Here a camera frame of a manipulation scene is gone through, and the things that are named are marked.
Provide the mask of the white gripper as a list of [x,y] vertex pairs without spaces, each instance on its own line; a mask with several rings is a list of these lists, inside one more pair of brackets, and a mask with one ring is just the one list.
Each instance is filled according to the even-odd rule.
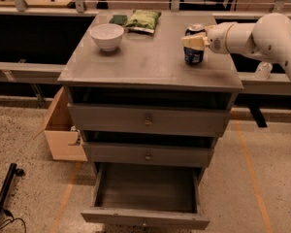
[[189,35],[181,38],[182,44],[189,49],[204,50],[209,46],[215,53],[229,54],[227,37],[230,29],[235,25],[234,22],[222,22],[216,25],[205,26],[206,36]]

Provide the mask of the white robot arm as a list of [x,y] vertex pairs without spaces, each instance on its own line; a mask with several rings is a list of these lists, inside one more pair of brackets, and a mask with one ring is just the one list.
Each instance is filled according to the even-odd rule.
[[262,62],[279,64],[291,82],[291,19],[272,13],[255,23],[222,22],[205,33],[181,38],[185,48],[220,54],[240,54]]

